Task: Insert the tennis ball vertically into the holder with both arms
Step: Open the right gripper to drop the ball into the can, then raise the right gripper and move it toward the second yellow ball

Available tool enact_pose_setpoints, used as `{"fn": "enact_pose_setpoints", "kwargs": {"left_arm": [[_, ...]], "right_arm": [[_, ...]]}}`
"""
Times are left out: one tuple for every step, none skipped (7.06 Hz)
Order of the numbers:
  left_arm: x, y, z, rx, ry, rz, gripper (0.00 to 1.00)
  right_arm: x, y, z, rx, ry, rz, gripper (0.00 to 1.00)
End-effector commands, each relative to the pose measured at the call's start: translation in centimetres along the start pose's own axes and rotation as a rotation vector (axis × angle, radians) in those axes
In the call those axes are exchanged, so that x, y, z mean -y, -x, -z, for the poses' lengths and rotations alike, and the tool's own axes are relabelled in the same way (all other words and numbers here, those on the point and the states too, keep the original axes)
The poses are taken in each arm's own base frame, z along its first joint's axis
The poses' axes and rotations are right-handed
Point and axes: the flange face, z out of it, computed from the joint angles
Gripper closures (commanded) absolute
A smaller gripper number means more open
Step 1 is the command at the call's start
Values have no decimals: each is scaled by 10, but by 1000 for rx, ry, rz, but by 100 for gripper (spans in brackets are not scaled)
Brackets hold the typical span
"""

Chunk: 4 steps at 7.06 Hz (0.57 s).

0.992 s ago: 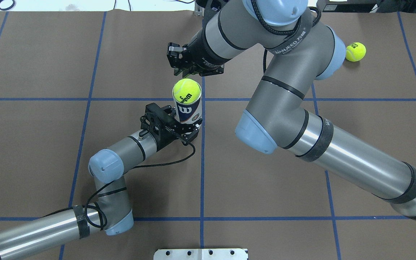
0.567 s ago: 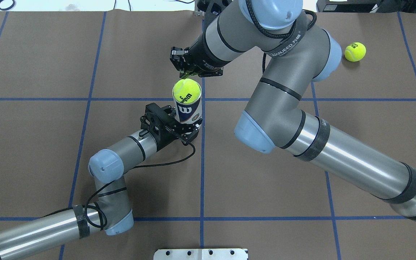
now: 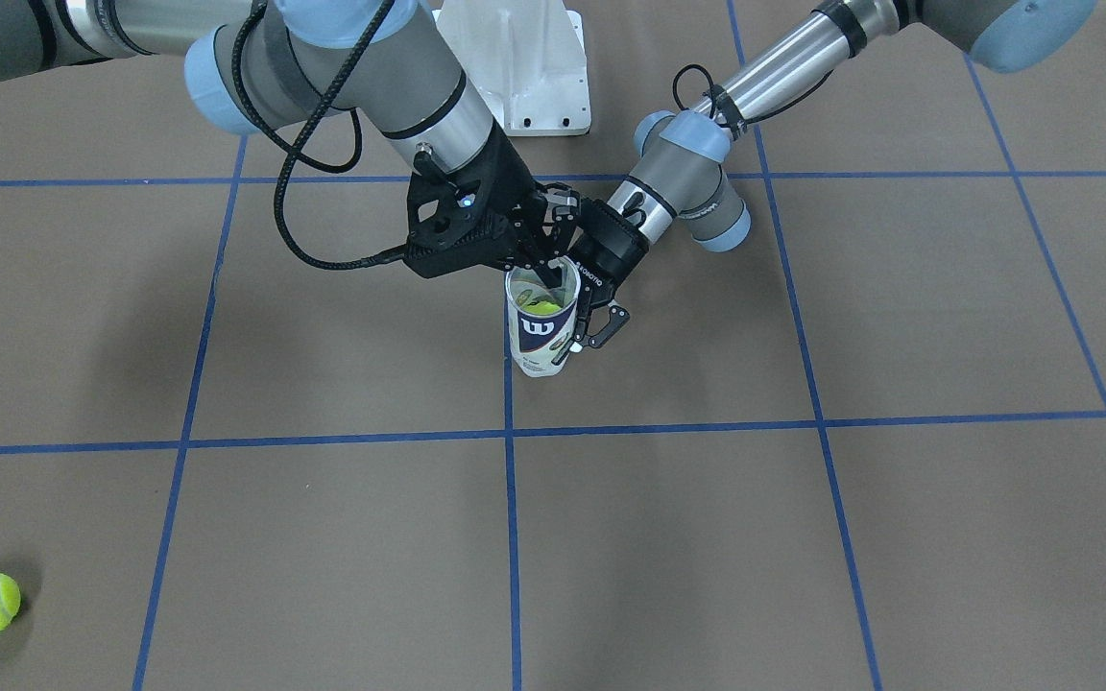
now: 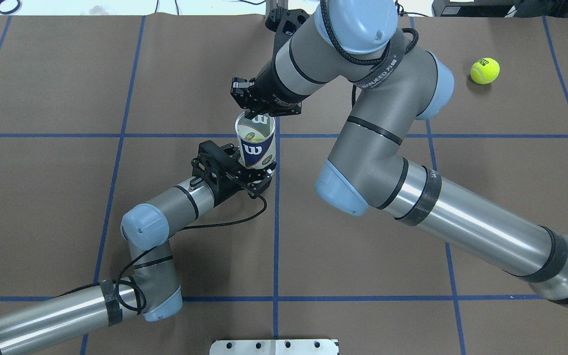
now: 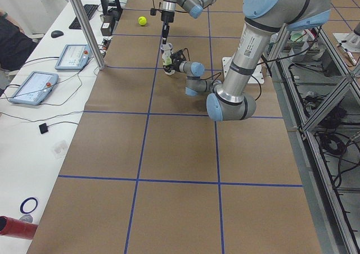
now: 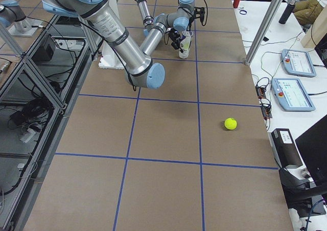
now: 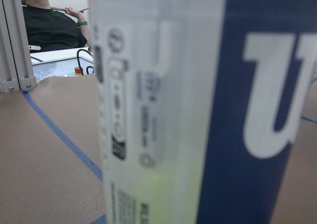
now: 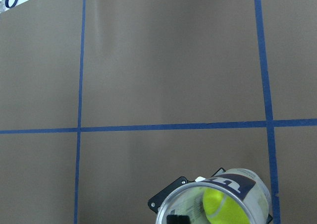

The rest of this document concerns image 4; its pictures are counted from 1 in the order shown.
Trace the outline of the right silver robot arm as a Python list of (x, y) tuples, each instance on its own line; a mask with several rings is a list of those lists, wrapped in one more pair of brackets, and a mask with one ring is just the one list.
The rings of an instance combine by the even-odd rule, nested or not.
[(406, 38), (390, 0), (322, 0), (251, 79), (231, 95), (247, 117), (294, 115), (304, 99), (342, 76), (361, 93), (315, 184), (351, 215), (369, 207), (419, 227), (529, 284), (568, 308), (568, 235), (534, 224), (404, 159), (415, 120), (448, 103), (451, 71)]

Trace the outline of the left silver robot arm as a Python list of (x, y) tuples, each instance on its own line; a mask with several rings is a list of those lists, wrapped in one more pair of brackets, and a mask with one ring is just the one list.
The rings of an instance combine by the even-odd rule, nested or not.
[[(0, 137), (0, 316), (129, 263), (122, 216), (187, 179), (204, 137)], [(87, 355), (205, 355), (272, 339), (275, 183), (255, 220), (171, 238), (183, 309), (90, 333)]]

